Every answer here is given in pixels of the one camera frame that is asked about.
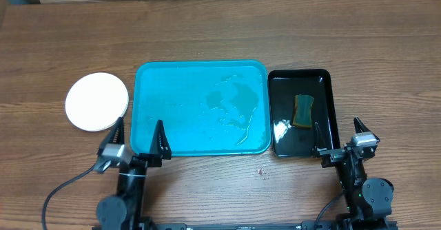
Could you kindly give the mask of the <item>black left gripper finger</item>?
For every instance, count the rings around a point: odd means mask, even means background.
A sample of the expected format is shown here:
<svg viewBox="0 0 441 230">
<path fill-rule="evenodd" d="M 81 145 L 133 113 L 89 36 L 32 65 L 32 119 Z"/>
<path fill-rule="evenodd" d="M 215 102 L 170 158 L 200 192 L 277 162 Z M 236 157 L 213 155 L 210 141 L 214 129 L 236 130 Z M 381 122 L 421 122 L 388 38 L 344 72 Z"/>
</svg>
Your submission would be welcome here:
<svg viewBox="0 0 441 230">
<path fill-rule="evenodd" d="M 155 158 L 170 160 L 172 158 L 172 150 L 165 135 L 165 128 L 162 120 L 156 122 L 156 127 L 152 137 L 150 153 Z"/>
<path fill-rule="evenodd" d="M 97 154 L 102 154 L 107 144 L 122 145 L 124 143 L 125 143 L 124 122 L 123 122 L 123 117 L 119 117 L 116 120 L 115 124 L 112 126 L 110 132 L 107 134 L 107 136 L 103 139 L 103 141 L 99 145 Z"/>
</svg>

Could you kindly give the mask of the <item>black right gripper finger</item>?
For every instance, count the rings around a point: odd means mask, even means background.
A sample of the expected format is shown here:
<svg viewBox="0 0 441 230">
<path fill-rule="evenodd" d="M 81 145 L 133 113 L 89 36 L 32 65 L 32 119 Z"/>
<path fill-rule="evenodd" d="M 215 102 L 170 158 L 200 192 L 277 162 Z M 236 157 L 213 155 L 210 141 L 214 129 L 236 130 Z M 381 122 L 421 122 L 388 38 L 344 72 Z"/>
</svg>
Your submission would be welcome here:
<svg viewBox="0 0 441 230">
<path fill-rule="evenodd" d="M 327 144 L 322 136 L 320 126 L 317 122 L 314 123 L 314 144 L 311 150 L 311 156 L 317 158 L 320 152 L 327 151 Z"/>
<path fill-rule="evenodd" d="M 357 134 L 370 131 L 370 129 L 357 116 L 353 119 L 353 123 Z"/>
</svg>

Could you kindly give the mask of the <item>green yellow sponge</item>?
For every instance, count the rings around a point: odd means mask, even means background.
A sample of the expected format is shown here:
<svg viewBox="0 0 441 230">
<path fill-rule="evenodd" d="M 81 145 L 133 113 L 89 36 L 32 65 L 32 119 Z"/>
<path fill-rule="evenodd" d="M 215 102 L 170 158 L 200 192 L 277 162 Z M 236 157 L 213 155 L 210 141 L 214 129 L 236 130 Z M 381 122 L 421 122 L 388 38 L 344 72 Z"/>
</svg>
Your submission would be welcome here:
<svg viewBox="0 0 441 230">
<path fill-rule="evenodd" d="M 292 125 L 294 127 L 309 129 L 312 128 L 311 109 L 314 104 L 314 97 L 305 94 L 298 94 L 294 98 L 294 113 Z"/>
</svg>

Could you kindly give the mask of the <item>white plate with red squiggle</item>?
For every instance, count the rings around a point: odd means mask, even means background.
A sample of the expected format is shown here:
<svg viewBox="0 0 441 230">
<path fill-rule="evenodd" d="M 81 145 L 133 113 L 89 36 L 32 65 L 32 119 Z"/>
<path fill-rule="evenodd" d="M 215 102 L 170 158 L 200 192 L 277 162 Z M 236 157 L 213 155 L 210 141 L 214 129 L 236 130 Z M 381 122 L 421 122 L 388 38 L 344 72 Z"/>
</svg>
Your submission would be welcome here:
<svg viewBox="0 0 441 230">
<path fill-rule="evenodd" d="M 121 79 L 97 72 L 84 76 L 70 88 L 65 99 L 65 113 L 79 129 L 99 132 L 124 116 L 129 101 L 128 89 Z"/>
</svg>

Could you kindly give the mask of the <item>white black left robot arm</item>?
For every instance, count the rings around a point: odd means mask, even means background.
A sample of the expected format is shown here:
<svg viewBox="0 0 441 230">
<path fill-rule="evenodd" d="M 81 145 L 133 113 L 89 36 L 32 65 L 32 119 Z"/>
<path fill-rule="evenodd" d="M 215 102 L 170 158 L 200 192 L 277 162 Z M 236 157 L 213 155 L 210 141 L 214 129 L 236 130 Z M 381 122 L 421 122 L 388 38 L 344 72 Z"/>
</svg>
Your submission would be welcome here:
<svg viewBox="0 0 441 230">
<path fill-rule="evenodd" d="M 135 154 L 125 145 L 123 118 L 117 119 L 97 152 L 93 170 L 102 174 L 109 168 L 119 170 L 116 193 L 102 199 L 96 207 L 98 229 L 157 229 L 153 219 L 144 216 L 143 195 L 149 167 L 161 167 L 172 157 L 172 150 L 161 120 L 156 122 L 151 147 L 153 154 Z"/>
</svg>

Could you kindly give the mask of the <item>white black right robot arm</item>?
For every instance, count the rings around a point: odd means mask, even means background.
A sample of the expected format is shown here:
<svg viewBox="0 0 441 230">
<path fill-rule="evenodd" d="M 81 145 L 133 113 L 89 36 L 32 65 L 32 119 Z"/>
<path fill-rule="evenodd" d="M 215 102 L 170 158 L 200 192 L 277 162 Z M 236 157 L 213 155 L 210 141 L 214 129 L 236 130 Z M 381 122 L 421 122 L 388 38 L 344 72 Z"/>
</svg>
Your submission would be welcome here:
<svg viewBox="0 0 441 230">
<path fill-rule="evenodd" d="M 353 119 L 355 134 L 339 149 L 314 147 L 323 168 L 336 170 L 342 191 L 325 205 L 316 217 L 313 229 L 397 229 L 389 222 L 394 186 L 385 178 L 369 178 L 364 162 L 375 156 L 380 139 L 358 118 Z M 334 221 L 323 222 L 326 210 L 344 198 L 347 213 Z"/>
</svg>

